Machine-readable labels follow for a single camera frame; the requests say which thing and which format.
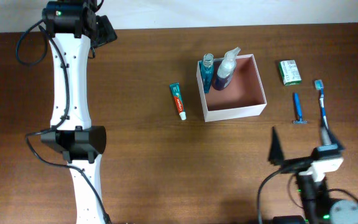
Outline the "blue white toothbrush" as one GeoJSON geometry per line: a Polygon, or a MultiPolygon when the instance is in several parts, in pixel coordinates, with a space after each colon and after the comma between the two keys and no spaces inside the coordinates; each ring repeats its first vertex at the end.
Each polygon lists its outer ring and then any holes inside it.
{"type": "Polygon", "coordinates": [[[324,107],[324,85],[323,85],[323,81],[322,80],[315,80],[314,81],[314,86],[320,93],[319,105],[320,105],[320,108],[321,108],[321,116],[322,116],[324,126],[328,129],[328,121],[327,121],[327,117],[326,117],[326,110],[325,110],[325,107],[324,107]]]}

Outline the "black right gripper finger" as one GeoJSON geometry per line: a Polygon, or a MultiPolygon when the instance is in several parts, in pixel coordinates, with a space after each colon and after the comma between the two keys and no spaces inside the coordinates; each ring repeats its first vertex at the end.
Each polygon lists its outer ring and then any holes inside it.
{"type": "Polygon", "coordinates": [[[284,163],[284,155],[275,127],[272,128],[272,142],[268,155],[268,161],[272,165],[283,165],[284,163]]]}
{"type": "Polygon", "coordinates": [[[320,126],[320,136],[323,145],[333,145],[339,151],[345,150],[342,143],[336,138],[336,136],[329,130],[328,125],[322,120],[320,126]]]}

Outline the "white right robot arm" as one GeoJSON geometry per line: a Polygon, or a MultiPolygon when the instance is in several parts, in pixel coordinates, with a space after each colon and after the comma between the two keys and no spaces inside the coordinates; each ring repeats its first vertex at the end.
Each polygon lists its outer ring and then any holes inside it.
{"type": "Polygon", "coordinates": [[[272,129],[268,161],[282,174],[293,174],[300,191],[304,216],[273,217],[273,223],[358,223],[358,198],[343,189],[329,189],[326,174],[337,171],[344,161],[344,146],[325,126],[320,127],[323,144],[310,156],[285,159],[280,140],[272,129]]]}

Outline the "blue foam soap dispenser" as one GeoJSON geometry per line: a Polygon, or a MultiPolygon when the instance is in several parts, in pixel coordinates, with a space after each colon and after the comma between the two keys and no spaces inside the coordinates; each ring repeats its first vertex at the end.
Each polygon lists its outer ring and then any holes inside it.
{"type": "Polygon", "coordinates": [[[217,91],[224,90],[231,82],[234,70],[236,69],[237,62],[236,57],[241,51],[240,47],[236,47],[225,53],[225,56],[218,67],[216,78],[213,83],[213,87],[217,91]]]}

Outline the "green mouthwash bottle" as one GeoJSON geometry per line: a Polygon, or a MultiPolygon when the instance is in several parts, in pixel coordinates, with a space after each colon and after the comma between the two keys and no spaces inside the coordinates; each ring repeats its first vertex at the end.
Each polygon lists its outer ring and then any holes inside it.
{"type": "Polygon", "coordinates": [[[200,65],[201,79],[203,81],[204,93],[209,93],[214,73],[214,56],[205,54],[200,65]]]}

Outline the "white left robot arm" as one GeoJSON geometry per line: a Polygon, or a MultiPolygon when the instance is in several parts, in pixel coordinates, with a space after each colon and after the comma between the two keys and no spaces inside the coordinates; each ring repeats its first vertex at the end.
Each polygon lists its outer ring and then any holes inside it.
{"type": "Polygon", "coordinates": [[[110,223],[102,203],[99,168],[106,129],[93,126],[88,111],[88,52],[116,39],[96,1],[50,1],[42,11],[46,43],[54,56],[54,109],[50,128],[40,133],[70,170],[76,195],[77,223],[110,223]]]}

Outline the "blue disposable razor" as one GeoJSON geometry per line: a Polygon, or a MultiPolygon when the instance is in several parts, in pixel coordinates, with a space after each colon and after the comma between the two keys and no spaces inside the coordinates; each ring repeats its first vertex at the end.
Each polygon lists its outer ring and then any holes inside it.
{"type": "Polygon", "coordinates": [[[296,109],[296,114],[297,114],[297,120],[294,120],[293,124],[307,124],[308,122],[303,119],[303,113],[301,110],[301,103],[300,103],[298,93],[293,94],[293,99],[294,99],[294,104],[295,104],[295,109],[296,109]]]}

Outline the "green white soap bar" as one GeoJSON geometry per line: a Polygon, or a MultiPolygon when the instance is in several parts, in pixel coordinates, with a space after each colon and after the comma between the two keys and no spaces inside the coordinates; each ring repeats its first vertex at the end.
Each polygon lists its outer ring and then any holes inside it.
{"type": "Polygon", "coordinates": [[[302,79],[295,60],[283,60],[278,65],[285,86],[301,83],[302,79]]]}

